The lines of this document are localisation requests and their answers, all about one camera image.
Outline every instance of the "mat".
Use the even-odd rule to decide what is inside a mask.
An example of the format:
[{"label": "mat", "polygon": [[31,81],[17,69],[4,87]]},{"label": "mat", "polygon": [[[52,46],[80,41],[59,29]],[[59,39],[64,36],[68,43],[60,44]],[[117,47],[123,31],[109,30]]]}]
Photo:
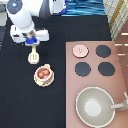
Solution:
[{"label": "mat", "polygon": [[[30,47],[11,45],[8,19],[0,51],[0,128],[66,128],[65,43],[76,40],[111,40],[106,16],[33,17],[36,29],[49,30],[50,40],[41,42],[40,62],[27,61]],[[39,66],[50,64],[54,82],[46,88],[34,82]]]}]

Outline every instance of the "stove burner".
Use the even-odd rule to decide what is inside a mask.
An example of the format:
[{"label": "stove burner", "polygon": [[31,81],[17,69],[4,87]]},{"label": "stove burner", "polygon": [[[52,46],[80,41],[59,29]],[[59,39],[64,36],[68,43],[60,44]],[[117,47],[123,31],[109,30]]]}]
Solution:
[{"label": "stove burner", "polygon": [[76,56],[78,58],[86,57],[88,55],[88,53],[89,53],[89,50],[84,45],[76,45],[73,48],[73,54],[74,54],[74,56]]},{"label": "stove burner", "polygon": [[96,54],[102,58],[106,58],[111,55],[111,49],[106,45],[99,45],[96,48]]},{"label": "stove burner", "polygon": [[109,62],[102,62],[98,66],[100,74],[103,76],[112,76],[115,72],[114,66]]},{"label": "stove burner", "polygon": [[90,71],[91,71],[91,68],[89,64],[87,64],[86,62],[79,62],[75,66],[75,72],[79,76],[82,76],[82,77],[87,76],[89,75]]}]

